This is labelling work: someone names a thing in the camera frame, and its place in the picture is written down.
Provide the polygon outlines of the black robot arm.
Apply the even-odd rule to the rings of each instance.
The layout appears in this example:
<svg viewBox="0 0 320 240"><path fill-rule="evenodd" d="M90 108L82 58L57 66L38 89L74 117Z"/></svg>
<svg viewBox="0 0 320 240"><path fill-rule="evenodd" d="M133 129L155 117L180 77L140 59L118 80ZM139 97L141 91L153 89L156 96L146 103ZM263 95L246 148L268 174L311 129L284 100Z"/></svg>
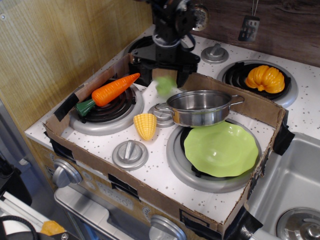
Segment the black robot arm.
<svg viewBox="0 0 320 240"><path fill-rule="evenodd" d="M193 54L195 39L190 31L196 26L195 8L190 0L147 0L151 5L155 29L148 38L152 43L131 51L131 70L138 71L138 84L148 86L154 69L177 71L176 84L181 88L198 69L200 57ZM188 37L192 47L183 47Z"/></svg>

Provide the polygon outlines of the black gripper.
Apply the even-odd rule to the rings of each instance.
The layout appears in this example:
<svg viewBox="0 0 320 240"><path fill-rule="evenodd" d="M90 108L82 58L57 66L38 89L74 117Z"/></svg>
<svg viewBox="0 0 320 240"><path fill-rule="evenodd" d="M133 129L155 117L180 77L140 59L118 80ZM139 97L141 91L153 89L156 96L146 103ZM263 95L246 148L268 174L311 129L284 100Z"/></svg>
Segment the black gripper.
<svg viewBox="0 0 320 240"><path fill-rule="evenodd" d="M196 73L200 57L189 51L184 51L181 45L174 48L163 48L156 44L136 48L131 52L133 63L139 65L140 84L149 86L153 80L153 69L177 71L176 85L181 88L189 78Z"/></svg>

